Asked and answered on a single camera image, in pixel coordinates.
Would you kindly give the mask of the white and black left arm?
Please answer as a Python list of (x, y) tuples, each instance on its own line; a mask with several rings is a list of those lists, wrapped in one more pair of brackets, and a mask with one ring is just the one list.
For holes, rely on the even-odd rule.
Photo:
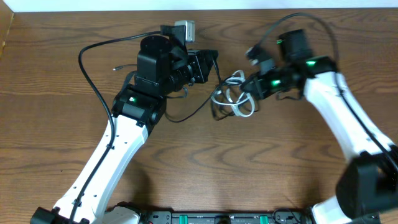
[(106, 206), (127, 165), (165, 113), (167, 96), (184, 85), (205, 83), (217, 50), (188, 50), (181, 34), (138, 35), (137, 69), (126, 77), (108, 124), (82, 172), (53, 209), (39, 207), (31, 223), (139, 223), (139, 212)]

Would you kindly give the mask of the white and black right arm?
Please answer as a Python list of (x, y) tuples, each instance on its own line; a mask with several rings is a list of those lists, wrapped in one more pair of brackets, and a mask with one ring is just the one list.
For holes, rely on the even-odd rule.
[(334, 60), (314, 56), (303, 30), (281, 34), (283, 66), (260, 46), (246, 55), (259, 67), (241, 90), (258, 100), (298, 90), (321, 114), (348, 163), (335, 195), (312, 206), (303, 223), (379, 223), (380, 214), (397, 208), (397, 146), (380, 131), (357, 102)]

